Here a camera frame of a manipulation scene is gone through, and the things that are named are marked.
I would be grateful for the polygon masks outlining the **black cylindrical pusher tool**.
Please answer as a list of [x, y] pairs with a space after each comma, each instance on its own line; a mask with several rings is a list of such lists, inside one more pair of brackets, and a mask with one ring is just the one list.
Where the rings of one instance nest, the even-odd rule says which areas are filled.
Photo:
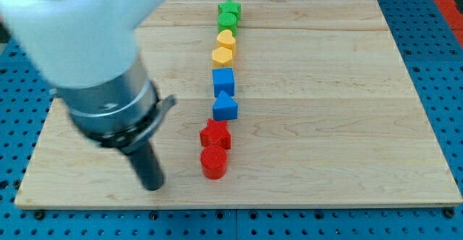
[[149, 142], [144, 142], [124, 153], [129, 159], [143, 187], [156, 191], [163, 186], [164, 174], [158, 158]]

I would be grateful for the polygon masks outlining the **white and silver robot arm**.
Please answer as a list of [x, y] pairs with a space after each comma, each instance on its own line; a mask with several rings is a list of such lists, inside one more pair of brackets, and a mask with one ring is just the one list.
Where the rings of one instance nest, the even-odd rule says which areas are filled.
[[176, 100], [160, 99], [135, 29], [164, 1], [1, 0], [4, 24], [74, 125], [123, 153], [148, 190], [164, 182], [150, 138]]

